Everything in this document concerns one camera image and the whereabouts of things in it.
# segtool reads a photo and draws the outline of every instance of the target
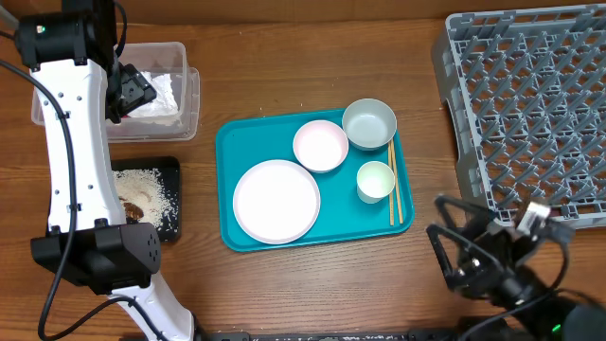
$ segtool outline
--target chopstick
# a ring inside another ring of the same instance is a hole
[[[390,167],[393,167],[394,177],[396,178],[396,202],[398,203],[398,219],[400,224],[404,224],[404,217],[401,214],[401,200],[400,200],[400,181],[398,181],[398,162],[396,161],[396,146],[394,145],[394,140],[389,141],[388,150],[390,151]]]
[[[393,148],[393,146],[392,146],[391,142],[389,142],[387,144],[387,165],[389,166],[390,169],[392,169],[391,162],[393,160],[391,157],[391,153],[393,152],[392,148]],[[390,226],[394,225],[394,191],[393,190],[389,193],[389,225]]]

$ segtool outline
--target blue tray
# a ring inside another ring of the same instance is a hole
[[[389,225],[389,201],[363,203],[356,192],[356,174],[368,161],[387,163],[387,147],[363,152],[350,145],[348,157],[336,170],[312,173],[320,188],[322,206],[310,231],[294,242],[270,245],[249,237],[236,222],[233,198],[240,178],[259,162],[283,159],[297,162],[293,152],[296,131],[315,119],[326,119],[341,126],[345,109],[292,114],[277,117],[251,118],[231,121],[217,133],[217,182],[219,185],[219,217],[221,236],[227,246],[238,252],[259,251],[323,242],[344,242],[363,238],[402,233],[415,219],[408,174],[401,152],[400,136],[394,136],[398,176],[400,180],[403,224],[399,224],[395,209],[395,226]]]

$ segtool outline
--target white plate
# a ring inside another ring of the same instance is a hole
[[[319,212],[318,185],[291,161],[257,164],[242,176],[234,192],[236,220],[259,242],[292,242],[312,228]]]

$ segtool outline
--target gray dish rack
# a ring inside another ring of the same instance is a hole
[[[606,5],[453,14],[432,49],[463,199],[606,225]]]

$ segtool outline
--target wooden tabletop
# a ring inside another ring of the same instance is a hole
[[[198,134],[189,142],[111,145],[112,158],[174,155],[183,170],[183,236],[163,245],[162,273],[210,332],[403,331],[453,326],[498,312],[446,289],[425,227],[433,199],[458,195],[451,120],[437,93],[430,48],[443,21],[308,25],[130,27],[129,42],[185,44],[202,78]],[[19,58],[0,40],[0,58]],[[50,191],[44,129],[30,120],[32,87],[0,69],[0,339],[34,340],[52,274],[34,263]],[[375,98],[397,113],[416,220],[389,238],[239,254],[219,231],[215,135],[233,119],[342,108]],[[606,300],[606,230],[579,231],[564,286]],[[531,262],[545,281],[561,266],[554,245]],[[47,325],[58,332],[104,297],[64,282]],[[72,340],[139,333],[111,307]]]

